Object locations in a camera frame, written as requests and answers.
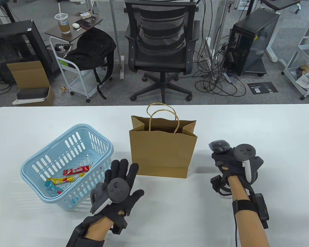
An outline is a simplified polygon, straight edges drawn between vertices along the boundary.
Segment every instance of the chair base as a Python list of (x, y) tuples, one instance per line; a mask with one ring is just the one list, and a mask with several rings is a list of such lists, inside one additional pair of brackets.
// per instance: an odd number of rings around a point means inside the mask
[(166, 88), (180, 92), (180, 93), (183, 93), (183, 94), (187, 94), (186, 100), (191, 101), (192, 100), (192, 92), (191, 91), (186, 90), (182, 87), (179, 87), (179, 86), (176, 86), (176, 85), (170, 83), (170, 81), (173, 80), (173, 79), (175, 81), (178, 80), (178, 74), (179, 73), (173, 73), (173, 74), (169, 75), (168, 77), (166, 77), (166, 73), (161, 72), (160, 78), (157, 78), (155, 76), (152, 76), (152, 75), (145, 73), (143, 78), (149, 78), (151, 81), (154, 82), (154, 84), (151, 85), (151, 86), (148, 86), (148, 87), (146, 87), (146, 88), (144, 88), (140, 91), (135, 92), (131, 96), (131, 101), (135, 101), (137, 96), (139, 96), (139, 95), (151, 92), (151, 91), (156, 90), (156, 89), (160, 89), (161, 90), (161, 101), (162, 101), (162, 103), (165, 104), (166, 103), (166, 98), (165, 98), (165, 89)]

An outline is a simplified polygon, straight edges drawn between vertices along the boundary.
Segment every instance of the white table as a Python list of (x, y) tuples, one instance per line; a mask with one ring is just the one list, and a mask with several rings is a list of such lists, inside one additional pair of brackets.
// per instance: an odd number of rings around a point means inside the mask
[[(109, 233), (105, 246), (233, 246), (231, 199), (211, 188), (218, 174), (208, 143), (250, 143), (265, 161), (253, 188), (265, 196), (271, 246), (309, 246), (309, 105), (174, 106), (180, 119), (197, 120), (198, 136), (185, 179), (137, 176), (134, 189), (145, 195), (127, 218), (120, 236)], [(109, 138), (113, 159), (131, 160), (131, 115), (145, 106), (0, 108), (0, 247), (61, 247), (89, 214), (40, 201), (21, 179), (23, 162), (79, 123)], [(172, 118), (167, 112), (158, 117)]]

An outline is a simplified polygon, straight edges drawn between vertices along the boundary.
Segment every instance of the brown paper bag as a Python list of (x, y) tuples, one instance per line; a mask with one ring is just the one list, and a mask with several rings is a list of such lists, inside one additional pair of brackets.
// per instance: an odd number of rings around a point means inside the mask
[[(193, 134), (196, 121), (179, 120), (175, 110), (161, 109), (150, 118), (131, 116), (133, 129), (130, 130), (133, 163), (140, 168), (137, 174), (159, 177), (186, 178), (197, 136)], [(169, 111), (175, 120), (153, 118), (159, 111)]]

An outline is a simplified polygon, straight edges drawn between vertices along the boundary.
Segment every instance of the paper bag handle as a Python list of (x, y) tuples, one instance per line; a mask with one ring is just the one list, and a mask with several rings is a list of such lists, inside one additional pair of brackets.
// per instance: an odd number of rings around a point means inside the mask
[(166, 104), (160, 103), (160, 102), (152, 103), (152, 104), (148, 105), (148, 107), (147, 107), (147, 114), (148, 114), (149, 116), (151, 116), (151, 115), (150, 115), (150, 113), (148, 112), (148, 110), (149, 110), (150, 106), (152, 106), (152, 105), (164, 105), (164, 106), (167, 106), (167, 107), (171, 108), (171, 109), (173, 110), (173, 112), (175, 113), (175, 120), (176, 120), (176, 115), (177, 115), (177, 114), (176, 114), (175, 109), (174, 109), (173, 107), (169, 106), (169, 105), (166, 105)]
[(177, 121), (178, 121), (177, 127), (176, 127), (176, 129), (175, 129), (175, 131), (174, 131), (174, 134), (175, 134), (176, 131), (177, 131), (178, 128), (179, 128), (179, 118), (178, 118), (178, 116), (176, 115), (176, 113), (174, 113), (174, 112), (172, 112), (172, 111), (170, 111), (170, 110), (167, 110), (167, 109), (156, 110), (154, 113), (152, 113), (152, 115), (150, 115), (150, 120), (149, 120), (149, 131), (151, 131), (151, 120), (152, 120), (153, 115), (156, 114), (157, 112), (162, 112), (162, 111), (167, 111), (167, 112), (170, 112), (170, 113), (172, 113), (172, 114), (175, 115), (175, 120), (177, 119)]

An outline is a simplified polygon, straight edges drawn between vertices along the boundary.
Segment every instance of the light blue plastic basket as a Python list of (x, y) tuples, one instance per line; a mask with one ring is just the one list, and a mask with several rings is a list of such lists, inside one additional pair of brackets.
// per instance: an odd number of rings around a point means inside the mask
[[(21, 168), (21, 176), (45, 203), (57, 203), (66, 211), (73, 210), (103, 182), (110, 169), (112, 143), (87, 124), (78, 124), (52, 141)], [(74, 183), (57, 185), (63, 193), (45, 187), (48, 178), (63, 178), (63, 170), (91, 165), (91, 169)]]

